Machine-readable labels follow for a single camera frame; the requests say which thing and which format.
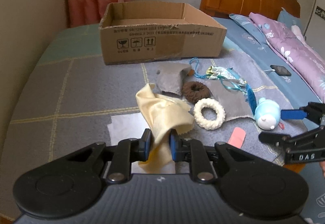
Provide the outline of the blue floral quilt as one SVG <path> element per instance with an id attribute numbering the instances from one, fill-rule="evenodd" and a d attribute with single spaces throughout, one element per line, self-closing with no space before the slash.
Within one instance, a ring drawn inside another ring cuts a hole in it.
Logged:
<path id="1" fill-rule="evenodd" d="M 309 101 L 320 99 L 306 82 L 291 68 L 281 54 L 277 54 L 267 44 L 263 33 L 242 15 L 230 15 L 229 18 L 216 18 L 227 28 L 226 36 L 237 47 L 247 53 L 272 80 L 278 89 L 295 108 L 305 106 Z M 278 76 L 270 65 L 287 68 L 291 76 Z M 324 223 L 324 176 L 318 163 L 308 163 L 300 172 L 309 184 L 310 194 L 302 212 L 310 223 Z"/>

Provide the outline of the brown cardboard box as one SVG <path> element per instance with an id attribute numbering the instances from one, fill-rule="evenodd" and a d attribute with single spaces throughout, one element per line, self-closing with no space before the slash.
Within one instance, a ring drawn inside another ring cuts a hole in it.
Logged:
<path id="1" fill-rule="evenodd" d="M 187 3 L 110 3 L 99 24 L 104 63 L 218 57 L 227 29 Z"/>

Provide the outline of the purple floral quilt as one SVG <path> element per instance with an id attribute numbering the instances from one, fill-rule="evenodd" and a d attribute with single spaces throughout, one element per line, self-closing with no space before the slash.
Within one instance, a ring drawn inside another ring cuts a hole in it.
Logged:
<path id="1" fill-rule="evenodd" d="M 260 14 L 250 13 L 249 18 L 259 27 L 267 42 L 290 64 L 324 101 L 324 60 L 286 25 Z"/>

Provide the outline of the yellow soft cloth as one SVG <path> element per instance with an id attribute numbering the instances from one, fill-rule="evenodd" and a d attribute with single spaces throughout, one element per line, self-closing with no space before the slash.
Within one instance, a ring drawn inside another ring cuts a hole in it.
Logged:
<path id="1" fill-rule="evenodd" d="M 195 120 L 190 114 L 191 106 L 188 103 L 154 93 L 154 88 L 154 84 L 148 83 L 135 95 L 139 110 L 153 137 L 148 160 L 138 164 L 146 173 L 175 173 L 169 134 L 172 129 L 175 129 L 178 135 L 191 131 Z"/>

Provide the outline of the black smartphone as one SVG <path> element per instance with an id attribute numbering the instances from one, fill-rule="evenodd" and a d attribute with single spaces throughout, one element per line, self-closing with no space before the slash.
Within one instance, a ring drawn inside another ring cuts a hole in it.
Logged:
<path id="1" fill-rule="evenodd" d="M 270 67 L 278 76 L 291 76 L 291 72 L 289 72 L 284 66 L 270 65 Z"/>

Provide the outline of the blue sachet pouch with tassel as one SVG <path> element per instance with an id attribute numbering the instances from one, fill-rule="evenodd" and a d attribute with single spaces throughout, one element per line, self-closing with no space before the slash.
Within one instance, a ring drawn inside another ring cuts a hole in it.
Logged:
<path id="1" fill-rule="evenodd" d="M 257 100 L 253 89 L 233 68 L 225 68 L 221 66 L 211 65 L 205 74 L 199 74 L 197 69 L 199 66 L 199 59 L 194 57 L 190 59 L 189 64 L 194 64 L 194 76 L 202 80 L 217 80 L 227 90 L 241 91 L 251 108 L 252 114 L 255 114 L 257 107 Z"/>

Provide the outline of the grey cloth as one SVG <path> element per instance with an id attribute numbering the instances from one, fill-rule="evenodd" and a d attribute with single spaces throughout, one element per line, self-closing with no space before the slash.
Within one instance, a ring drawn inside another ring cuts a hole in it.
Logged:
<path id="1" fill-rule="evenodd" d="M 218 101 L 225 110 L 225 120 L 253 118 L 253 112 L 244 93 L 225 88 L 220 81 L 190 81 L 186 78 L 191 71 L 188 64 L 160 62 L 156 71 L 156 85 L 166 95 L 177 95 L 195 104 L 204 98 Z"/>

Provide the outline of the brown hair scrunchie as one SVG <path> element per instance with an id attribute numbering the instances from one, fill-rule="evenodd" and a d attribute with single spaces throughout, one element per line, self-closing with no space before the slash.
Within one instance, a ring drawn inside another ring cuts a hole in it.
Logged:
<path id="1" fill-rule="evenodd" d="M 201 99 L 210 97 L 209 88 L 201 82 L 186 82 L 182 87 L 182 94 L 188 102 L 195 104 Z"/>

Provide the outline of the white tissue paper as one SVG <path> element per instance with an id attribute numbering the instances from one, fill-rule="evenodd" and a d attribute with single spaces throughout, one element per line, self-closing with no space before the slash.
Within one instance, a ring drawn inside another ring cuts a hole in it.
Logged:
<path id="1" fill-rule="evenodd" d="M 149 128 L 142 114 L 125 114 L 111 117 L 111 123 L 107 125 L 111 145 L 117 145 L 120 140 L 128 138 L 141 138 L 145 129 Z M 132 163 L 132 173 L 145 173 L 139 167 L 138 162 Z M 158 173 L 175 173 L 175 163 L 171 161 L 165 165 Z"/>

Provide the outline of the grey checked blanket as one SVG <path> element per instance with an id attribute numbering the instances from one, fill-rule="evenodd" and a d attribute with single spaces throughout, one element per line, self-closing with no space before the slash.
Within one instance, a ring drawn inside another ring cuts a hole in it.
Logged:
<path id="1" fill-rule="evenodd" d="M 24 172 L 67 155 L 94 142 L 111 145 L 107 125 L 116 115 L 139 113 L 135 94 L 146 83 L 156 83 L 160 62 L 105 65 L 97 25 L 66 29 L 45 50 L 15 107 L 1 158 L 1 215 L 19 215 L 12 189 Z M 292 106 L 285 95 L 242 50 L 222 49 L 219 58 L 199 59 L 198 72 L 211 65 L 233 67 L 259 99 L 276 101 L 281 108 Z M 212 146 L 227 142 L 235 127 L 246 132 L 243 150 L 283 165 L 280 150 L 258 140 L 261 130 L 249 117 L 225 121 L 207 131 L 195 124 L 185 137 Z"/>

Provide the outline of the blue round plush toy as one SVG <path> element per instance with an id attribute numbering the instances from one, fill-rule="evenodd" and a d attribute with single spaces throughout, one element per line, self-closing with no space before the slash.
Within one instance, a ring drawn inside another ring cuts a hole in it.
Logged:
<path id="1" fill-rule="evenodd" d="M 271 99 L 260 98 L 255 109 L 254 119 L 259 128 L 270 131 L 280 122 L 280 106 Z"/>

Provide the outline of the pink piece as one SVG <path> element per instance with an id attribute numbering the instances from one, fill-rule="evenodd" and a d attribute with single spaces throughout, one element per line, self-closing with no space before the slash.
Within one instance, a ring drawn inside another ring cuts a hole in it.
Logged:
<path id="1" fill-rule="evenodd" d="M 227 143 L 234 146 L 235 148 L 241 149 L 245 141 L 245 137 L 245 130 L 240 127 L 235 127 Z"/>

